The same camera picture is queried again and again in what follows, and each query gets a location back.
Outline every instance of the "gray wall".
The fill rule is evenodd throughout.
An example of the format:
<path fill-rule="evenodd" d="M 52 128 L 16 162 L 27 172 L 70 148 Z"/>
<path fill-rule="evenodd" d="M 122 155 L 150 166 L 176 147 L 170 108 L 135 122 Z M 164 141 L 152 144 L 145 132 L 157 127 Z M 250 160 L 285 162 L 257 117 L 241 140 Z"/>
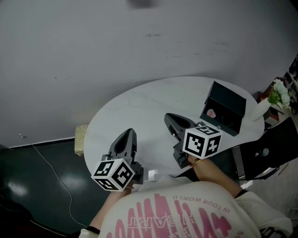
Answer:
<path fill-rule="evenodd" d="M 199 75 L 263 90 L 298 52 L 287 0 L 155 3 L 0 1 L 0 143 L 74 136 L 110 99 L 153 79 Z"/>

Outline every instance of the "person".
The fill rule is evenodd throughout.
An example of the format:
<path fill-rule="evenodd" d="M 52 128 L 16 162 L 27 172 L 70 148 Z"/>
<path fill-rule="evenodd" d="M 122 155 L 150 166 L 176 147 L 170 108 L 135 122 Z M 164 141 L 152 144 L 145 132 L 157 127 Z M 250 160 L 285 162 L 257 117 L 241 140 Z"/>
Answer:
<path fill-rule="evenodd" d="M 80 238 L 289 237 L 291 221 L 243 190 L 210 159 L 188 161 L 200 181 L 164 176 L 111 192 Z"/>

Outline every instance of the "round white table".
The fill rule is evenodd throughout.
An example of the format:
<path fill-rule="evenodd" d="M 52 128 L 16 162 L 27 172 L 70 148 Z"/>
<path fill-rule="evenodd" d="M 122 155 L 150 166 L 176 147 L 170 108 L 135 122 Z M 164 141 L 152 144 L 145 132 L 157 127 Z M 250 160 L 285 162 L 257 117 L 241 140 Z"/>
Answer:
<path fill-rule="evenodd" d="M 137 135 L 138 161 L 145 170 L 144 179 L 154 180 L 165 174 L 177 176 L 189 167 L 180 169 L 173 157 L 176 139 L 169 133 L 163 118 L 168 112 L 200 119 L 204 102 L 213 81 L 246 98 L 245 116 L 240 133 L 233 137 L 223 132 L 219 152 L 259 139 L 264 132 L 263 117 L 250 121 L 248 115 L 257 105 L 244 89 L 217 79 L 205 77 L 176 77 L 157 80 L 133 88 L 109 101 L 90 122 L 84 142 L 84 157 L 90 172 L 114 140 L 125 130 L 133 128 Z"/>

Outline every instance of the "dark floor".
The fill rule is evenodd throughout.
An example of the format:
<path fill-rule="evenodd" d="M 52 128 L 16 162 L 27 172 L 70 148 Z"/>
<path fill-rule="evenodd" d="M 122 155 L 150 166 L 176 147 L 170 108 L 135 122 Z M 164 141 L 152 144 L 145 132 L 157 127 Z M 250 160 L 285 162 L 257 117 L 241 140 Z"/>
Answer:
<path fill-rule="evenodd" d="M 88 226 L 109 192 L 91 179 L 84 158 L 74 153 L 73 141 L 36 148 L 72 193 L 73 217 Z M 213 156 L 212 160 L 228 176 L 237 178 L 231 150 Z M 196 178 L 193 170 L 183 176 Z M 0 151 L 0 182 L 5 197 L 27 208 L 37 222 L 68 234 L 83 228 L 69 215 L 69 193 L 33 147 Z"/>

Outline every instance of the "chair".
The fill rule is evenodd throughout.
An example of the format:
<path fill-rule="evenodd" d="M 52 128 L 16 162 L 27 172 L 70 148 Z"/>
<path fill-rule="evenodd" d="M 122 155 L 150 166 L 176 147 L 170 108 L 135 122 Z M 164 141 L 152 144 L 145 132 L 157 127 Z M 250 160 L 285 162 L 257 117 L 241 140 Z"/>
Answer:
<path fill-rule="evenodd" d="M 281 165 L 298 158 L 298 133 L 295 124 L 289 117 L 266 131 L 259 140 L 234 147 L 232 151 L 240 180 L 267 179 Z"/>

